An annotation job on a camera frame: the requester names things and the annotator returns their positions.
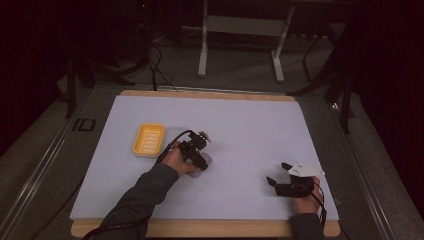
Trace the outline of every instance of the metal stand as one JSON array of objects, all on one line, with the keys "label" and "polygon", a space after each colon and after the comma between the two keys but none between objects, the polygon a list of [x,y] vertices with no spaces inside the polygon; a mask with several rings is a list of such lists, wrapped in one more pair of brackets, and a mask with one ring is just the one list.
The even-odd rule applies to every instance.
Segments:
[{"label": "metal stand", "polygon": [[202,49],[200,51],[199,77],[206,76],[206,66],[208,57],[207,34],[212,32],[227,32],[239,34],[255,34],[264,36],[278,36],[280,38],[278,46],[271,52],[273,60],[275,76],[277,82],[283,82],[283,70],[281,68],[280,54],[287,37],[287,32],[293,17],[295,7],[290,6],[287,16],[284,21],[281,20],[266,20],[266,19],[250,19],[236,18],[224,16],[209,16],[208,15],[208,0],[203,1],[203,34],[202,34]]}]

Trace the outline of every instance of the white table leg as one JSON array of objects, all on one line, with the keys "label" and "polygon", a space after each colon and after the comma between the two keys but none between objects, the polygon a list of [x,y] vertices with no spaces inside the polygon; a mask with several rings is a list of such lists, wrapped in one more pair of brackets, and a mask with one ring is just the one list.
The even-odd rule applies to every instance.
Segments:
[{"label": "white table leg", "polygon": [[287,32],[289,30],[291,18],[294,13],[294,8],[295,8],[294,6],[290,7],[289,12],[287,13],[287,16],[286,16],[286,20],[284,21],[283,27],[281,29],[280,41],[278,42],[278,46],[275,50],[271,51],[272,62],[274,64],[274,71],[275,71],[275,77],[277,82],[284,81],[283,70],[281,68],[281,62],[280,62],[280,54],[281,54],[281,49],[283,48],[283,45],[284,45],[284,41],[286,40],[286,37],[287,37]]},{"label": "white table leg", "polygon": [[203,28],[202,28],[202,49],[200,50],[199,77],[206,76],[206,64],[208,60],[208,0],[203,1]]}]

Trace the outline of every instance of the dark background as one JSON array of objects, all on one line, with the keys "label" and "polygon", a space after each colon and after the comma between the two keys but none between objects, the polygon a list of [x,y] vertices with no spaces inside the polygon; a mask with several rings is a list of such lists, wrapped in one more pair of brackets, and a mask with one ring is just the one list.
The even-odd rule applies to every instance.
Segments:
[{"label": "dark background", "polygon": [[[137,25],[133,2],[2,1],[0,4],[1,146],[0,154],[58,99],[56,82],[65,74],[70,50],[78,47],[99,63],[116,65],[120,44],[126,45]],[[147,1],[152,10],[156,1]],[[253,11],[251,1],[239,15],[276,15]],[[202,1],[161,1],[161,27],[178,40],[180,25],[201,23]],[[361,18],[351,41],[340,47],[342,59],[355,51],[366,57],[354,62],[354,91],[379,133],[417,209],[424,216],[424,79],[423,7],[419,1],[375,1]],[[311,34],[326,20],[346,20],[340,9],[305,5],[296,10],[290,33]]]}]

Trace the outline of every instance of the hand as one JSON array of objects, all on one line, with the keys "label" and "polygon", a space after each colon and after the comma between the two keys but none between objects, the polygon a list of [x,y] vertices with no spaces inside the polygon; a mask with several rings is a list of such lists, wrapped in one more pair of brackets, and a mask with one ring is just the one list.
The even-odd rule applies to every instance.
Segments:
[{"label": "hand", "polygon": [[[323,196],[319,192],[319,179],[317,177],[312,177],[314,182],[314,190],[312,193],[322,202]],[[302,213],[318,213],[320,204],[313,198],[311,195],[303,198],[294,198],[294,210],[296,214]]]},{"label": "hand", "polygon": [[186,163],[183,161],[180,148],[178,147],[179,144],[180,142],[175,141],[171,150],[166,154],[161,163],[175,169],[179,176],[182,176],[186,173],[200,171],[200,168],[194,166],[191,163]]}]

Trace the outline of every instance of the orange container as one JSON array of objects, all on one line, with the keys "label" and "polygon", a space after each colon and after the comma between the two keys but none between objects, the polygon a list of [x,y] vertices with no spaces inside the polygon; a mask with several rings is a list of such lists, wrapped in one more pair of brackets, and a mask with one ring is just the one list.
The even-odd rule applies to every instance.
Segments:
[{"label": "orange container", "polygon": [[133,145],[137,157],[156,158],[160,155],[165,139],[165,126],[158,123],[144,123],[138,129]]}]

